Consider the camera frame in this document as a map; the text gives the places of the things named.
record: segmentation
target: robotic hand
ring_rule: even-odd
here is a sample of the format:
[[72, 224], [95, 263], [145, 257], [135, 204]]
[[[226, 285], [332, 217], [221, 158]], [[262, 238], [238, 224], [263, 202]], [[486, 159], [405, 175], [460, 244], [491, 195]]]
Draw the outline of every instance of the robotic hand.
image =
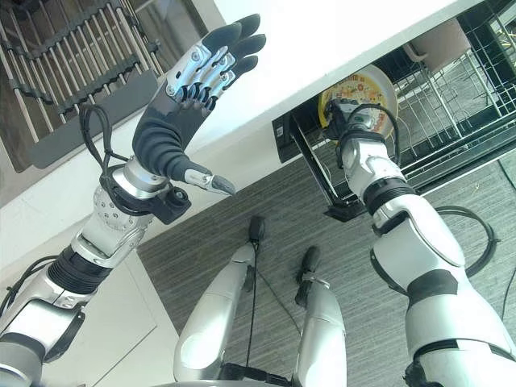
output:
[[[139, 121], [132, 144], [135, 155], [127, 162], [109, 166], [109, 157], [116, 155], [105, 135], [104, 161], [94, 153], [102, 175], [88, 222], [70, 246], [0, 310], [0, 385], [37, 383], [42, 363], [66, 351], [84, 321], [84, 305], [136, 248], [153, 216], [170, 224], [185, 213], [188, 196], [171, 181], [235, 192], [229, 181], [192, 162], [184, 150], [223, 92], [256, 66], [252, 54], [265, 44], [264, 35], [253, 35], [259, 25], [260, 16], [251, 15], [214, 30], [177, 62]], [[84, 125], [93, 112], [109, 125], [97, 106], [81, 112]], [[91, 138], [86, 144], [92, 152]]]

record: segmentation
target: floor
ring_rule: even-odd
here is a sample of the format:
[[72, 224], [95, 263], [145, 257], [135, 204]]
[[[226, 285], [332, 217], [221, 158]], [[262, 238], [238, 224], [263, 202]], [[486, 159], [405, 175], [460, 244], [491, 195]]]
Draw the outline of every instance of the floor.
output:
[[[502, 159], [516, 181], [516, 152]], [[503, 293], [516, 265], [516, 192], [497, 163], [462, 177], [428, 195], [435, 206], [466, 206], [488, 221], [501, 242], [493, 260], [473, 279], [476, 289], [499, 313]], [[297, 160], [210, 209], [186, 220], [139, 248], [139, 256], [165, 309], [181, 332], [195, 302], [232, 252], [246, 240], [253, 214], [267, 220], [258, 269], [302, 326], [303, 311], [293, 302], [294, 274], [312, 244], [322, 250], [320, 275], [331, 283], [347, 328], [348, 386], [403, 386], [409, 363], [404, 315], [407, 300], [388, 290], [368, 262], [375, 240], [371, 221], [363, 215], [339, 223], [323, 215], [323, 196]], [[469, 263], [481, 254], [485, 235], [465, 218], [446, 217]], [[298, 333], [287, 314], [258, 280], [256, 323], [251, 366], [289, 377], [296, 360]], [[226, 360], [244, 363], [252, 297], [240, 300]], [[516, 337], [516, 285], [506, 305], [506, 325]]]

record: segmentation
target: plate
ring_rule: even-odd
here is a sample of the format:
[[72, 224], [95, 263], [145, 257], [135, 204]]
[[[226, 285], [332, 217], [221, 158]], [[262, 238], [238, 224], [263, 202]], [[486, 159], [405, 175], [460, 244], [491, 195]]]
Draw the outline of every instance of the plate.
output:
[[[355, 101], [357, 106], [362, 103], [380, 103], [397, 117], [397, 99], [394, 86], [390, 79], [378, 67], [369, 64], [360, 71], [335, 83], [319, 95], [318, 116], [321, 126], [327, 127], [328, 121], [324, 117], [324, 107], [333, 98], [346, 98]], [[388, 137], [393, 131], [393, 124], [383, 111], [367, 109], [373, 119], [371, 131]]]

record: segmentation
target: dish rack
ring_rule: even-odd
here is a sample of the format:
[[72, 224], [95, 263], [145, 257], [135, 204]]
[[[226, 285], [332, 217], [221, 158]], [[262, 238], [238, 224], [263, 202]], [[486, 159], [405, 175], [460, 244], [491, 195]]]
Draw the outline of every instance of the dish rack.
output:
[[144, 106], [164, 73], [158, 47], [129, 0], [2, 0], [2, 92], [9, 96], [2, 112], [18, 110], [17, 102], [23, 116], [2, 120], [11, 127], [2, 140], [11, 161], [24, 144], [31, 148], [30, 160], [13, 161], [17, 172], [30, 164], [44, 168], [81, 144], [82, 104], [99, 103], [112, 123]]
[[[437, 73], [401, 47], [373, 62], [396, 90], [400, 164], [420, 194], [516, 148], [516, 2], [482, 2], [456, 18], [471, 49]], [[348, 221], [365, 208], [337, 167], [317, 104], [314, 96], [273, 122], [278, 154], [285, 162], [300, 152], [327, 214]], [[392, 136], [387, 148], [392, 155]]]

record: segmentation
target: black cable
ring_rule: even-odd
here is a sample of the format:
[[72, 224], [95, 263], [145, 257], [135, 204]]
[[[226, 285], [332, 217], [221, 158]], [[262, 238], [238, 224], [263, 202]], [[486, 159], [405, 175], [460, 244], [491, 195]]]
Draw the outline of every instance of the black cable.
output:
[[387, 114], [387, 117], [389, 117], [390, 122], [393, 124], [393, 129], [394, 129], [394, 162], [397, 165], [399, 165], [400, 162], [401, 162], [401, 157], [400, 157], [400, 136], [399, 136], [400, 130], [399, 130], [399, 127], [397, 125], [396, 117], [394, 117], [394, 114], [392, 114], [389, 109], [387, 109], [386, 107], [383, 107], [380, 104], [376, 104], [376, 103], [363, 103], [361, 105], [358, 105], [358, 107], [356, 107], [354, 109], [354, 111], [352, 111], [349, 114], [349, 116], [347, 117], [347, 122], [351, 123], [352, 119], [353, 119], [353, 116], [355, 116], [355, 114], [357, 114], [359, 111], [364, 110], [364, 109], [377, 109], [377, 110], [381, 110], [381, 111], [383, 111], [384, 113]]
[[301, 329], [299, 328], [298, 324], [296, 323], [296, 320], [293, 318], [293, 315], [289, 312], [289, 310], [287, 309], [285, 304], [283, 302], [281, 302], [281, 299], [278, 297], [278, 295], [274, 291], [274, 289], [271, 286], [271, 284], [267, 281], [267, 279], [265, 279], [264, 275], [262, 273], [260, 273], [260, 272], [258, 272], [258, 275], [260, 276], [260, 278], [262, 280], [264, 280], [264, 283], [267, 285], [268, 289], [271, 291], [271, 293], [273, 294], [274, 298], [276, 298], [277, 303], [281, 306], [281, 308], [285, 311], [285, 313], [287, 313], [287, 315], [290, 317], [290, 319], [292, 320], [292, 323], [296, 327], [296, 331], [298, 331], [298, 334], [300, 335], [301, 334]]
[[[97, 148], [94, 145], [93, 139], [91, 137], [90, 131], [90, 119], [91, 114], [95, 113], [100, 121], [101, 129], [102, 129], [102, 140], [104, 144], [104, 159], [100, 157]], [[81, 135], [86, 148], [88, 149], [91, 156], [98, 162], [100, 167], [102, 168], [102, 174], [100, 176], [100, 182], [103, 189], [106, 190], [108, 195], [110, 196], [113, 203], [116, 205], [115, 198], [117, 197], [113, 188], [110, 184], [110, 159], [114, 157], [121, 161], [128, 161], [124, 156], [120, 156], [117, 153], [113, 152], [113, 148], [111, 147], [111, 134], [113, 133], [113, 128], [110, 125], [110, 120], [107, 116], [106, 111], [100, 107], [99, 105], [83, 105], [79, 110], [79, 126], [81, 128]], [[135, 211], [130, 208], [124, 207], [123, 212], [131, 215], [131, 216], [141, 216], [142, 213], [140, 211]]]
[[507, 174], [506, 167], [503, 166], [500, 160], [497, 160], [498, 165], [500, 166], [501, 172], [503, 173], [503, 176], [506, 177], [507, 182], [510, 184], [511, 187], [513, 187], [514, 192], [516, 193], [516, 185], [514, 185], [513, 181], [510, 180], [509, 175]]
[[506, 292], [503, 296], [503, 303], [501, 304], [501, 315], [500, 318], [503, 321], [503, 318], [506, 315], [506, 303], [507, 303], [507, 297], [509, 296], [509, 290], [510, 286], [513, 284], [514, 276], [516, 276], [516, 267], [514, 267], [513, 273], [510, 276], [509, 282], [507, 283]]
[[437, 207], [435, 210], [441, 215], [459, 215], [474, 219], [484, 228], [485, 234], [487, 235], [487, 245], [480, 258], [466, 268], [466, 275], [473, 277], [491, 261], [497, 248], [497, 243], [500, 242], [500, 240], [496, 237], [493, 228], [488, 223], [467, 208], [460, 206], [442, 206]]
[[[510, 186], [513, 188], [514, 192], [516, 193], [516, 186], [514, 185], [513, 181], [510, 179], [509, 175], [507, 174], [506, 168], [503, 166], [500, 160], [497, 161], [498, 165], [500, 166], [501, 172], [505, 176], [507, 182], [510, 184]], [[503, 321], [503, 318], [506, 316], [506, 304], [507, 304], [507, 298], [509, 297], [509, 291], [510, 287], [513, 284], [514, 277], [516, 276], [516, 267], [514, 267], [512, 274], [510, 275], [509, 282], [507, 283], [506, 292], [503, 295], [503, 302], [501, 304], [501, 314], [500, 318]]]
[[46, 264], [43, 264], [39, 267], [36, 267], [38, 264], [41, 264], [42, 262], [46, 260], [55, 260], [55, 256], [45, 256], [44, 258], [38, 259], [36, 262], [32, 263], [26, 270], [23, 272], [22, 276], [15, 282], [14, 285], [7, 288], [7, 294], [4, 297], [2, 304], [0, 304], [0, 316], [3, 315], [6, 307], [9, 307], [15, 300], [16, 294], [21, 289], [23, 283], [25, 280], [30, 277], [32, 274], [37, 273], [42, 268], [46, 266]]
[[251, 311], [251, 329], [249, 330], [248, 355], [246, 356], [245, 366], [249, 367], [249, 357], [251, 356], [252, 343], [252, 329], [255, 325], [255, 311], [256, 311], [256, 273], [258, 272], [258, 244], [254, 243], [255, 248], [255, 267], [254, 267], [254, 284], [252, 286], [252, 311]]

